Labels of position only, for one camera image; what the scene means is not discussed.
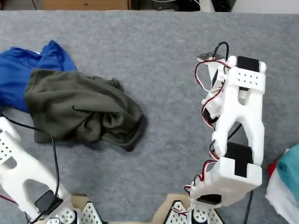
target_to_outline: wire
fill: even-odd
[[[238,127],[236,127],[236,129],[228,136],[228,140],[230,140],[231,137],[233,137],[241,127],[242,124],[239,124]]]
[[[215,48],[215,50],[214,50],[214,52],[213,52],[213,58],[215,58],[216,53],[217,53],[217,51],[218,51],[218,48],[219,48],[221,45],[223,45],[223,44],[226,45],[225,61],[227,61],[227,60],[228,60],[228,55],[229,55],[229,45],[228,45],[228,43],[227,43],[226,41],[222,41],[222,42],[220,42],[220,43],[216,46],[216,48]]]
[[[216,91],[218,91],[220,88],[215,89],[215,90],[207,90],[207,89],[204,87],[202,81],[200,80],[200,78],[199,78],[199,76],[198,76],[198,67],[199,67],[201,64],[203,64],[203,63],[208,63],[208,62],[217,62],[217,63],[220,63],[220,64],[224,65],[224,67],[226,67],[226,68],[228,68],[228,69],[230,69],[230,67],[229,67],[226,63],[224,63],[224,62],[222,62],[222,61],[216,61],[216,60],[206,60],[206,61],[202,61],[202,62],[199,62],[199,63],[195,66],[195,71],[194,71],[195,78],[196,78],[197,83],[201,86],[201,88],[202,88],[204,91],[206,91],[206,92],[216,92]]]
[[[248,200],[248,204],[247,204],[247,208],[246,208],[246,214],[245,214],[245,218],[244,218],[243,224],[247,224],[247,221],[248,221],[248,216],[249,216],[249,212],[250,212],[250,206],[251,206],[251,202],[252,202],[252,196],[253,196],[253,190],[250,192],[250,196],[249,196],[249,200]]]
[[[187,211],[179,211],[177,210],[175,207],[172,207],[171,210],[173,210],[174,212],[183,215],[183,216],[187,216],[186,214],[190,211],[192,211],[193,207],[191,206]]]
[[[31,0],[31,1],[32,1],[34,8],[37,10],[36,3],[34,2],[34,0]]]
[[[201,116],[202,116],[204,122],[206,123],[206,125],[208,125],[209,127],[211,127],[213,130],[215,130],[215,127],[214,127],[214,126],[213,126],[213,125],[212,125],[212,124],[205,118],[205,116],[204,116],[204,111],[205,111],[205,108],[206,108],[207,104],[208,104],[209,102],[211,102],[213,99],[215,99],[217,96],[220,95],[220,93],[221,93],[222,90],[223,90],[224,83],[225,83],[225,81],[222,83],[222,86],[221,86],[221,88],[219,89],[218,93],[216,93],[214,96],[212,96],[211,98],[209,98],[209,99],[203,104],[203,106],[202,106],[202,108],[201,108]]]
[[[13,199],[10,199],[10,198],[8,198],[8,197],[5,197],[4,195],[0,195],[0,197],[3,198],[4,200],[7,200],[7,201],[9,201],[9,202],[12,202],[12,203],[17,204],[17,202],[15,202]]]
[[[57,161],[56,146],[55,146],[55,142],[54,142],[53,136],[50,133],[48,133],[48,132],[46,132],[46,131],[44,131],[44,130],[42,130],[40,128],[32,127],[32,126],[29,126],[29,125],[25,125],[25,124],[19,123],[17,121],[9,119],[5,115],[2,115],[2,116],[5,117],[8,121],[10,121],[13,124],[16,124],[16,125],[19,125],[19,126],[22,126],[22,127],[25,127],[25,128],[29,128],[29,129],[32,129],[32,130],[35,130],[35,131],[42,132],[42,133],[48,135],[51,138],[52,146],[53,146],[55,170],[56,170],[56,190],[55,190],[55,193],[54,193],[54,198],[57,198],[57,196],[58,196],[58,190],[59,190],[60,178],[59,178],[59,167],[58,167],[58,161]],[[28,222],[28,224],[34,224],[34,223],[36,223],[40,219],[40,217],[42,217],[47,212],[48,209],[46,209],[44,212],[42,212],[41,214],[39,214],[39,216],[34,221]]]
[[[201,6],[200,6],[199,1],[196,1],[196,0],[193,0],[193,1],[195,1],[199,5],[199,10],[201,11]]]
[[[153,9],[154,10],[156,10],[156,11],[163,11],[163,10],[167,10],[167,9],[170,9],[170,8],[157,8],[157,7],[155,7],[155,2],[160,2],[160,1],[151,1],[151,6],[153,7]]]
[[[204,181],[205,180],[205,175],[206,175],[206,169],[208,167],[208,165],[212,164],[212,163],[216,163],[217,161],[213,161],[213,160],[207,160],[205,161],[203,167],[202,167],[202,173],[201,174],[196,174],[194,179],[193,179],[193,186],[195,187],[196,185],[196,179],[197,177],[199,178],[200,181]]]
[[[176,1],[176,0],[165,0],[165,1],[152,0],[152,1],[158,2],[158,3],[166,3],[166,2],[173,2],[173,1]]]

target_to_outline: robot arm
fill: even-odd
[[[72,223],[75,215],[67,220],[64,216],[66,213],[70,217],[73,213],[71,195],[60,184],[55,197],[53,192],[56,191],[57,182],[51,172],[19,145],[21,139],[5,117],[0,117],[0,127],[0,184],[3,189],[19,205],[19,209],[30,217],[31,222],[42,216],[46,221],[51,217],[59,217],[62,223]],[[9,168],[5,164],[9,158],[16,161],[16,167]],[[24,184],[26,180],[45,184],[49,191],[33,202]]]
[[[207,55],[210,56],[201,55],[199,60],[205,63]],[[206,65],[212,85],[202,101],[203,116],[208,125],[216,122],[215,127],[211,125],[216,161],[208,162],[207,165],[214,163],[213,168],[206,172],[205,165],[203,174],[190,185],[190,200],[195,209],[231,205],[262,183],[262,101],[266,65],[241,56],[229,57],[226,65],[213,61]],[[228,142],[228,132],[235,122],[243,125],[247,146]]]

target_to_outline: gray felt surface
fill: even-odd
[[[175,12],[1,12],[0,50],[18,46],[40,51],[50,39],[60,43],[80,71],[116,77],[142,107],[148,128],[130,153],[106,142],[92,148],[58,144],[61,182],[70,192],[87,193],[105,221],[149,221],[165,196],[183,193],[208,157],[212,131],[200,116],[193,70],[196,54],[228,41],[232,55],[267,64],[263,122],[263,185],[254,192],[249,223],[283,224],[265,199],[266,167],[298,143],[299,16]],[[200,70],[208,82],[206,68]],[[12,119],[30,116],[6,108]],[[16,127],[23,147],[52,171],[50,145]],[[244,133],[233,140],[246,144]],[[32,184],[30,193],[44,188]],[[240,224],[248,196],[219,210],[228,224]],[[0,223],[25,223],[18,208],[1,201]]]

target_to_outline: black cable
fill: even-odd
[[[253,190],[250,192],[250,196],[249,196],[249,200],[248,200],[248,204],[247,204],[247,208],[246,208],[246,214],[245,214],[245,218],[244,218],[243,224],[247,224],[247,221],[248,221],[248,216],[249,216],[249,212],[250,212],[250,206],[251,206],[251,202],[252,202],[252,196],[253,196]]]
[[[55,142],[54,142],[53,136],[50,133],[48,133],[45,130],[43,130],[43,129],[19,123],[17,121],[9,119],[5,115],[2,115],[2,116],[5,117],[8,121],[10,121],[13,124],[16,124],[16,125],[19,125],[19,126],[22,126],[22,127],[25,127],[25,128],[29,128],[29,129],[32,129],[32,130],[35,130],[35,131],[39,131],[39,132],[42,132],[42,133],[50,136],[51,141],[52,141],[52,146],[53,146],[53,154],[54,154],[54,162],[55,162],[55,170],[56,170],[56,190],[55,190],[55,193],[54,193],[54,201],[48,207],[48,209],[49,209],[53,205],[53,203],[55,202],[55,199],[58,197],[59,182],[60,182],[60,180],[59,180],[60,179],[59,178],[59,167],[58,167],[57,154],[56,154],[56,146],[55,146]],[[46,209],[44,212],[42,212],[41,214],[39,214],[39,216],[34,221],[27,222],[27,223],[28,224],[34,224],[34,223],[36,223],[40,219],[40,217],[42,217],[47,212],[48,209]]]
[[[34,0],[31,0],[31,1],[32,1],[34,8],[37,10],[36,3],[34,2]]]
[[[155,2],[154,1],[151,1],[151,6],[153,7],[154,10],[156,11],[163,11],[163,10],[167,10],[167,9],[171,9],[171,8],[157,8],[155,7]]]
[[[239,124],[238,127],[228,136],[228,140],[230,140],[231,137],[233,137],[241,127],[242,124]]]
[[[227,61],[227,60],[228,60],[228,55],[229,55],[229,45],[228,45],[228,43],[227,43],[226,41],[222,41],[222,42],[220,42],[220,43],[216,46],[216,48],[215,48],[215,50],[214,50],[214,52],[213,52],[213,58],[215,58],[216,53],[217,53],[217,51],[218,51],[218,48],[219,48],[221,45],[223,45],[223,44],[226,45],[225,61]]]

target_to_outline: white plastic bracket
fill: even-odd
[[[245,130],[249,146],[253,151],[253,163],[263,162],[264,126],[262,123],[263,94],[265,93],[266,64],[260,62],[260,72],[235,67],[236,57],[228,59],[228,71],[223,87],[221,115],[212,135],[218,157],[225,156],[228,132],[237,121]],[[240,87],[247,88],[243,102],[239,101]]]
[[[24,184],[25,181],[37,181],[47,185],[50,190],[55,192],[56,179],[42,163],[29,155],[19,145],[19,135],[4,117],[0,118],[0,129],[2,130],[0,133],[0,184],[9,196],[16,201],[19,209],[26,212],[31,220],[34,220],[39,216],[39,211],[36,209],[34,202],[29,198],[27,188]],[[5,164],[11,157],[16,161],[14,168],[9,168]],[[70,203],[71,195],[62,184],[59,186],[58,195],[63,199],[61,207]]]
[[[174,201],[172,206],[179,211],[186,211],[181,201]],[[164,224],[223,224],[223,222],[214,209],[195,208],[186,216],[170,209]]]
[[[242,198],[262,184],[262,168],[258,165],[247,164],[247,177],[235,175],[235,161],[230,158],[221,157],[206,172],[204,181],[196,180],[191,184],[191,204],[201,207],[219,208],[229,206]],[[203,195],[218,194],[222,196],[218,204],[200,202],[197,199]]]
[[[88,202],[85,208],[82,210],[81,224],[103,224],[91,202]]]

